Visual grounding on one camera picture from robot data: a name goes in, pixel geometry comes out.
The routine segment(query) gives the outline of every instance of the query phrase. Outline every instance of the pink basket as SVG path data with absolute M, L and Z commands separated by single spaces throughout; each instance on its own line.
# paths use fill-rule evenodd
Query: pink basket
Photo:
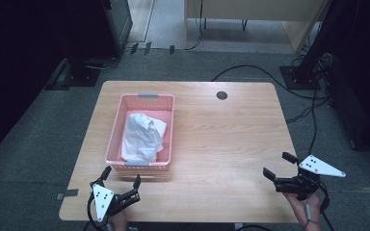
M 168 170 L 172 150 L 174 97 L 168 93 L 127 93 L 121 97 L 119 109 L 109 140 L 106 163 L 116 170 L 152 169 Z M 163 139 L 164 149 L 157 153 L 156 162 L 126 162 L 121 158 L 122 137 L 125 121 L 131 114 L 145 114 L 167 123 Z

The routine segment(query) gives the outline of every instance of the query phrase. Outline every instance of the gray carpet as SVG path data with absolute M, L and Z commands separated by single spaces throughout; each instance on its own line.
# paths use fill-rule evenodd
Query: gray carpet
M 61 221 L 63 192 L 74 168 L 101 85 L 108 80 L 211 81 L 223 70 L 253 64 L 282 82 L 278 67 L 294 55 L 151 50 L 125 53 L 119 64 L 103 70 L 93 88 L 43 90 L 0 145 L 0 230 L 82 230 L 84 221 Z M 271 82 L 264 72 L 241 67 L 217 81 Z M 286 118 L 311 105 L 275 83 Z M 312 95 L 302 90 L 300 94 Z M 313 154 L 344 170 L 346 178 L 322 177 L 331 203 L 327 215 L 335 230 L 370 230 L 370 152 L 351 149 L 334 108 L 316 109 L 318 133 Z M 311 116 L 288 124 L 296 152 L 306 156 L 313 134 Z M 300 230 L 297 224 L 263 224 L 274 230 Z

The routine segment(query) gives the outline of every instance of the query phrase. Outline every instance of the floor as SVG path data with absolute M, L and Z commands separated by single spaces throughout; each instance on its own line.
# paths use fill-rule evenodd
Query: floor
M 188 42 L 185 47 L 183 0 L 128 0 L 133 29 L 127 47 L 135 43 L 151 48 L 175 49 L 193 47 L 199 36 L 199 19 L 188 19 Z M 310 35 L 313 40 L 318 25 Z M 208 19 L 198 51 L 258 52 L 294 54 L 280 21 L 253 21 L 242 30 L 241 20 Z

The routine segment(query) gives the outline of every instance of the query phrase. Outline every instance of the human hand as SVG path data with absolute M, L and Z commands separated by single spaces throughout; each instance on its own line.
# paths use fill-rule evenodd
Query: human hand
M 306 231 L 320 231 L 320 197 L 316 193 L 312 194 L 306 200 L 298 200 L 296 194 L 283 194 L 293 208 L 294 215 L 302 228 Z M 306 204 L 310 206 L 311 218 L 307 217 Z
M 112 215 L 108 218 L 113 231 L 126 231 L 127 230 L 127 214 L 124 210 L 118 214 Z

